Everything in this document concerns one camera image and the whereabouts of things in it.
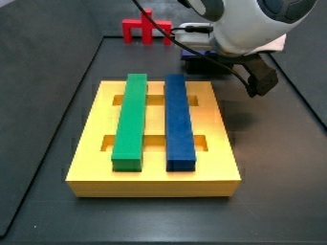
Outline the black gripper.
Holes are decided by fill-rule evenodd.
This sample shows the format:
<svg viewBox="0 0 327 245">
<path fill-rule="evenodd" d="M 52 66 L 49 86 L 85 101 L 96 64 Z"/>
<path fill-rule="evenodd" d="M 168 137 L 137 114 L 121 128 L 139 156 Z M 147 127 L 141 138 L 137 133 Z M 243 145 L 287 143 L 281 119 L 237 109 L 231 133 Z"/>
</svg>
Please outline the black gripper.
<svg viewBox="0 0 327 245">
<path fill-rule="evenodd" d="M 241 56 L 239 64 L 249 74 L 247 86 L 249 97 L 263 97 L 279 83 L 276 70 L 265 64 L 260 55 Z"/>
</svg>

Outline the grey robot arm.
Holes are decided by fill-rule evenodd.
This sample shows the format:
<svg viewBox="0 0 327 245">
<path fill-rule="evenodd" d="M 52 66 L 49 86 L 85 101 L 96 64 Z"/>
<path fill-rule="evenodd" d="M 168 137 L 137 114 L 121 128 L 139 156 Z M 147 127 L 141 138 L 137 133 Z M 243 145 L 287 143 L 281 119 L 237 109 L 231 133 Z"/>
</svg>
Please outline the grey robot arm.
<svg viewBox="0 0 327 245">
<path fill-rule="evenodd" d="M 213 51 L 224 64 L 240 64 L 251 74 L 249 96 L 263 96 L 277 84 L 276 71 L 261 52 L 283 50 L 285 34 L 299 25 L 317 0 L 179 0 L 205 21 L 184 23 L 175 33 L 188 48 Z"/>
</svg>

